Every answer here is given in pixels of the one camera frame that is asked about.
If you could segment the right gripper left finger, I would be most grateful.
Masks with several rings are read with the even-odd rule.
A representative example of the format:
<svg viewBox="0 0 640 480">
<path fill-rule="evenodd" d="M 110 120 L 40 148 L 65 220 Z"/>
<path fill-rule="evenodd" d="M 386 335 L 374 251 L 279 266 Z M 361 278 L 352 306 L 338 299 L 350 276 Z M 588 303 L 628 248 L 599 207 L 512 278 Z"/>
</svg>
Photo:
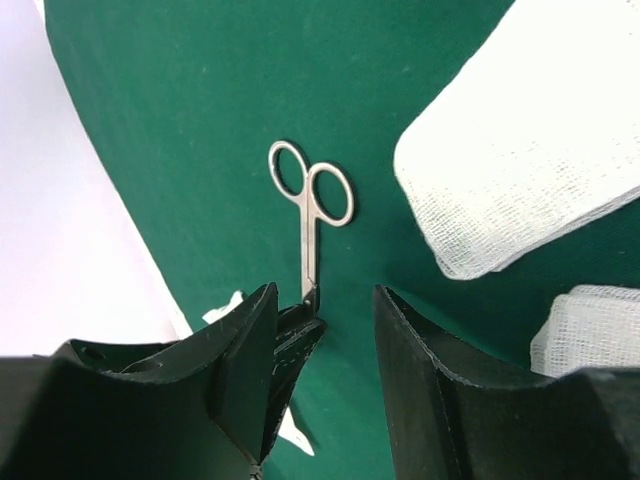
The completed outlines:
<svg viewBox="0 0 640 480">
<path fill-rule="evenodd" d="M 267 456 L 278 291 L 114 370 L 77 347 L 1 362 L 5 479 L 246 479 Z"/>
</svg>

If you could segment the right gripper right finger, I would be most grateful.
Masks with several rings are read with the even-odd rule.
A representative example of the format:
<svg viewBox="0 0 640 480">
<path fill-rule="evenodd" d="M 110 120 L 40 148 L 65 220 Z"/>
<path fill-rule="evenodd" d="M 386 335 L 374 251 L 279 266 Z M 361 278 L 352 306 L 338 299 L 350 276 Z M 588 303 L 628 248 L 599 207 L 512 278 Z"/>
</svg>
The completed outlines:
<svg viewBox="0 0 640 480">
<path fill-rule="evenodd" d="M 376 351 L 399 479 L 635 479 L 639 372 L 551 378 L 495 358 L 373 291 Z"/>
</svg>

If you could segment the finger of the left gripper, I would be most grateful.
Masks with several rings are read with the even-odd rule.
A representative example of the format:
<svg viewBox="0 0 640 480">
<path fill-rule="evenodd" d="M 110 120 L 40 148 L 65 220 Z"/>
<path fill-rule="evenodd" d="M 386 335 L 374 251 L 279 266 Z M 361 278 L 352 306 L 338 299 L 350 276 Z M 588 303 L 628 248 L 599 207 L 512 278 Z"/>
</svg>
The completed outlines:
<svg viewBox="0 0 640 480">
<path fill-rule="evenodd" d="M 260 463 L 270 455 L 285 411 L 290 407 L 300 373 L 324 335 L 326 323 L 306 305 L 279 312 L 274 363 L 268 397 Z"/>
</svg>

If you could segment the white gauze pad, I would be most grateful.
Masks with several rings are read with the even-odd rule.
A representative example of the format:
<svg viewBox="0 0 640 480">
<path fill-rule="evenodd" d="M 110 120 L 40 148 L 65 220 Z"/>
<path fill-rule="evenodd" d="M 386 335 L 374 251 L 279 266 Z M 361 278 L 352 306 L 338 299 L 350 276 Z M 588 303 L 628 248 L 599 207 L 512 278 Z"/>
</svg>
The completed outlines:
<svg viewBox="0 0 640 480">
<path fill-rule="evenodd" d="M 473 280 L 639 196 L 639 5 L 517 1 L 406 128 L 395 176 Z"/>
<path fill-rule="evenodd" d="M 561 377 L 583 367 L 639 365 L 639 291 L 578 285 L 557 296 L 530 342 L 530 369 Z"/>
</svg>

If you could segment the small silver scissors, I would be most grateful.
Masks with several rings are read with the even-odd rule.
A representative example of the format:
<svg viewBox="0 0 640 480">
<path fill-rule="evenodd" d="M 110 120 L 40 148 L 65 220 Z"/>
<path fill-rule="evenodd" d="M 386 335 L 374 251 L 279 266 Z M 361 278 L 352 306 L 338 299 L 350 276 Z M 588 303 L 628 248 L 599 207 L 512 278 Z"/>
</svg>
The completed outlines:
<svg viewBox="0 0 640 480">
<path fill-rule="evenodd" d="M 298 193 L 294 193 L 280 175 L 279 161 L 283 151 L 292 154 L 300 167 L 303 182 Z M 303 151 L 290 141 L 275 141 L 269 148 L 267 161 L 274 185 L 285 198 L 298 207 L 300 212 L 301 303 L 316 313 L 320 302 L 317 273 L 319 247 L 317 223 L 322 221 L 336 228 L 348 225 L 355 215 L 354 190 L 339 167 L 329 162 L 308 165 Z M 346 209 L 341 217 L 331 216 L 321 205 L 314 191 L 316 178 L 322 173 L 331 174 L 342 185 L 346 197 Z"/>
</svg>

